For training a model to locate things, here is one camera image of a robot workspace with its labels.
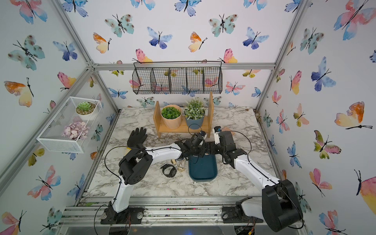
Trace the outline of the white mesh wall basket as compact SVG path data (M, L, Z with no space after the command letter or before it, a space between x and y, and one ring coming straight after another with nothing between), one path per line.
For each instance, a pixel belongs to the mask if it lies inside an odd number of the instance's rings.
M84 153L102 109L99 100L69 97L38 135L37 141L48 151Z

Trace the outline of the pink artificial flowers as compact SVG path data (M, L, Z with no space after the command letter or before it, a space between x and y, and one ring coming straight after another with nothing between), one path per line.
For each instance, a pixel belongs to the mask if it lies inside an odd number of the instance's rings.
M78 121L65 126L61 136L73 141L84 140L88 137L90 130L91 127L85 122Z

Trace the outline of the teal storage box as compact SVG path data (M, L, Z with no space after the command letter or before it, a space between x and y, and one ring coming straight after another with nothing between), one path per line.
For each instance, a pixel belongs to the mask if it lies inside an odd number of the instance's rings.
M195 182L209 182L217 177L218 169L215 155L203 157L191 156L189 159L189 176Z

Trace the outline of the blue pot flowering plant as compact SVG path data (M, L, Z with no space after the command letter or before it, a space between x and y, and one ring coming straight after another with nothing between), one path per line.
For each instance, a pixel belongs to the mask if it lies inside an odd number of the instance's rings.
M184 107L184 115L187 126L190 129L200 129L205 117L203 100L200 98L193 98L192 100L188 101Z

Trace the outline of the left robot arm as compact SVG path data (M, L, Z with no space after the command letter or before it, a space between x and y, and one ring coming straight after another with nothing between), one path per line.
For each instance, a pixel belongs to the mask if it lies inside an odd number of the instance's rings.
M147 139L145 128L133 130L127 141L130 151L119 162L120 185L110 207L116 213L125 211L129 207L129 199L134 186L145 177L151 165L199 155L206 137L207 134L200 131L184 141L152 148L144 147L144 142Z

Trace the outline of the black watch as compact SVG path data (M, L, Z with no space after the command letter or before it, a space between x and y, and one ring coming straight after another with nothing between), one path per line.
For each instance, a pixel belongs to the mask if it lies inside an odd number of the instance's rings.
M164 164L160 169L162 170L163 175L167 178L173 178L177 173L176 167L172 164Z

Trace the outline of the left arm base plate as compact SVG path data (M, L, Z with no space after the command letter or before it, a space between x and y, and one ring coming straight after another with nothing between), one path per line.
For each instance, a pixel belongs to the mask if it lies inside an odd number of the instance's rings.
M145 209L139 207L128 207L122 212L115 212L113 207L108 207L104 210L100 223L104 225L138 225L142 223L144 212Z

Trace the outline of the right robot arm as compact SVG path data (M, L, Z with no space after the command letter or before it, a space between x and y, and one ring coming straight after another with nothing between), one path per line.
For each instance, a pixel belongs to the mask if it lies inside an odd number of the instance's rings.
M237 148L231 131L223 131L219 126L213 129L214 142L207 144L207 151L220 154L224 164L242 173L261 192L261 199L249 198L240 202L240 211L247 217L264 220L274 232L292 228L304 216L294 185L289 180L281 180L269 174L251 160L249 152Z

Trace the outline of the pink plastic scoop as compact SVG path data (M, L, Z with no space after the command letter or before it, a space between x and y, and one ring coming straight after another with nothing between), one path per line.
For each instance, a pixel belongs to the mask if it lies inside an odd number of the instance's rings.
M232 131L229 127L223 127L221 132L230 132L233 136L236 134L235 131Z

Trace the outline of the wooden shelf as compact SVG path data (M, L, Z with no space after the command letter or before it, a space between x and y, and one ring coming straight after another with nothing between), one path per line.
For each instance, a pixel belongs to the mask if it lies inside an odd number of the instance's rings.
M187 122L183 116L180 117L181 122L180 125L175 129L170 129L164 122L164 118L161 114L161 107L159 105L159 102L156 101L155 103L155 109L153 114L153 120L156 128L156 133L158 138L161 138L161 135L163 133L198 133L200 130L193 130L189 128L189 125L187 125ZM213 115L214 115L214 103L213 103L213 93L210 92L209 96L209 107L208 107L208 114L203 118L203 124L201 125L201 130L205 131L208 135L208 138L211 136L212 132L212 123L213 123Z

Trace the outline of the black work glove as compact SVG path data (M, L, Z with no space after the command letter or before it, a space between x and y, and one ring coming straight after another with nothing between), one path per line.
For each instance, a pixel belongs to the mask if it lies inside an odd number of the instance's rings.
M127 146L128 147L138 147L143 145L145 140L147 139L148 135L146 133L146 129L141 127L141 128L136 128L133 130L127 140Z

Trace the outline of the white pot succulent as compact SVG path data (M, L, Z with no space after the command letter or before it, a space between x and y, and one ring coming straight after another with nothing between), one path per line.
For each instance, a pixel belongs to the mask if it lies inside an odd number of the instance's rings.
M75 111L82 121L87 122L96 109L96 104L92 102L81 102L77 105Z

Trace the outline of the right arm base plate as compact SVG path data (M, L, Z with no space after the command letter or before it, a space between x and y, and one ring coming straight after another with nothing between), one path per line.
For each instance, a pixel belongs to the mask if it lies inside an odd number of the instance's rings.
M222 207L221 219L223 223L263 223L260 218L247 216L240 206Z

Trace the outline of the pink pot green plant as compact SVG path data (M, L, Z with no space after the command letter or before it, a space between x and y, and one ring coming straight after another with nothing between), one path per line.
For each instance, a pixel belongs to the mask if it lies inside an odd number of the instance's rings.
M177 105L168 105L161 110L163 121L168 129L177 129L182 122L182 109Z

